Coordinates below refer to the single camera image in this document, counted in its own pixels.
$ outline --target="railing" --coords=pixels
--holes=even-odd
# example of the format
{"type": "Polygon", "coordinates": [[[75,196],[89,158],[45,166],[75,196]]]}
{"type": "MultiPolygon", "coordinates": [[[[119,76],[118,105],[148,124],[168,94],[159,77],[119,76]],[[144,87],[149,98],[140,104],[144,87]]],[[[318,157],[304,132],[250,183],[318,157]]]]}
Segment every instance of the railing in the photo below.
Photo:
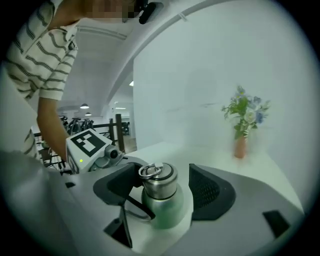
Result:
{"type": "MultiPolygon", "coordinates": [[[[118,142],[118,147],[119,150],[123,153],[125,152],[125,142],[124,142],[124,136],[122,133],[122,119],[121,119],[121,114],[116,114],[115,115],[115,122],[113,122],[113,119],[111,118],[109,120],[110,123],[105,123],[105,124],[96,124],[93,126],[93,128],[103,128],[103,127],[108,127],[109,131],[107,132],[99,132],[100,134],[106,134],[109,133],[110,139],[112,140],[112,145],[116,145],[116,140],[115,140],[115,133],[114,133],[114,127],[116,127],[116,133],[117,133],[117,142],[118,142]]],[[[40,137],[41,133],[35,133],[35,137],[40,137]]],[[[38,139],[38,142],[36,144],[41,144],[41,139],[38,139]]]]}

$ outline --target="ceiling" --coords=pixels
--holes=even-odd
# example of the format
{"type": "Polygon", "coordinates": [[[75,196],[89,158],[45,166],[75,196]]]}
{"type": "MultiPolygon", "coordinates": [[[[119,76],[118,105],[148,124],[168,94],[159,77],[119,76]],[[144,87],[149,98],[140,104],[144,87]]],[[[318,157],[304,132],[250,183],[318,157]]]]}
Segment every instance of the ceiling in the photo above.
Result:
{"type": "Polygon", "coordinates": [[[79,48],[71,73],[65,84],[58,113],[79,111],[75,116],[84,117],[90,111],[92,117],[99,117],[103,108],[108,70],[119,47],[133,30],[133,23],[102,23],[84,19],[78,24],[76,44],[79,48]],[[80,105],[87,103],[90,108],[82,110],[80,105]]]}
{"type": "Polygon", "coordinates": [[[134,87],[129,85],[133,81],[133,79],[134,74],[133,72],[131,72],[114,94],[112,100],[109,103],[110,106],[116,104],[117,107],[121,108],[121,104],[134,102],[134,87]]]}

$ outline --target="striped shirt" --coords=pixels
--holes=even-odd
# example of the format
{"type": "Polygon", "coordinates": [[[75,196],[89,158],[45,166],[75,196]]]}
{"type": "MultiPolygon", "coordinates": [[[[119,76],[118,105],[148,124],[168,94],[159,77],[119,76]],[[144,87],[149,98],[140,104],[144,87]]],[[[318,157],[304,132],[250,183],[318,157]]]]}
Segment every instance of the striped shirt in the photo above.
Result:
{"type": "MultiPolygon", "coordinates": [[[[22,26],[7,52],[8,75],[27,101],[37,90],[41,98],[60,101],[77,56],[77,22],[48,30],[62,1],[47,0],[42,4],[22,26]]],[[[31,131],[23,147],[21,151],[26,155],[39,158],[31,131]]]]}

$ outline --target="white panel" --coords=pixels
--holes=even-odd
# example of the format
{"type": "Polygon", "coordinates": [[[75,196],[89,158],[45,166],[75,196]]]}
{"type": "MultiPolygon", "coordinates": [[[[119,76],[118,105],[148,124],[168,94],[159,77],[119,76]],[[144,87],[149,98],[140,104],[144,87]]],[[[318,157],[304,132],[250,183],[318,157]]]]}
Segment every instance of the white panel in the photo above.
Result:
{"type": "Polygon", "coordinates": [[[89,111],[93,116],[100,116],[104,99],[106,84],[106,71],[109,64],[94,59],[82,58],[79,55],[69,74],[62,100],[58,107],[73,107],[83,116],[89,111]],[[79,109],[80,105],[87,103],[89,109],[79,109]]]}
{"type": "Polygon", "coordinates": [[[133,20],[133,31],[119,48],[116,59],[109,70],[108,84],[110,86],[105,88],[105,94],[107,95],[105,103],[108,104],[110,102],[125,77],[132,71],[134,57],[143,49],[147,42],[168,26],[168,22],[178,17],[179,12],[183,12],[196,5],[213,5],[224,1],[230,0],[172,0],[169,5],[165,5],[165,8],[152,22],[142,25],[139,24],[138,20],[133,20]]]}
{"type": "Polygon", "coordinates": [[[79,23],[79,26],[87,26],[92,28],[99,28],[99,29],[106,29],[110,31],[115,31],[117,33],[123,34],[123,35],[129,35],[133,30],[133,24],[127,23],[127,24],[110,24],[110,23],[104,23],[93,19],[84,18],[79,23]]]}
{"type": "Polygon", "coordinates": [[[319,178],[319,67],[296,23],[273,2],[232,1],[189,15],[134,60],[139,149],[160,141],[232,151],[222,105],[236,85],[271,100],[256,134],[304,208],[319,178]]]}

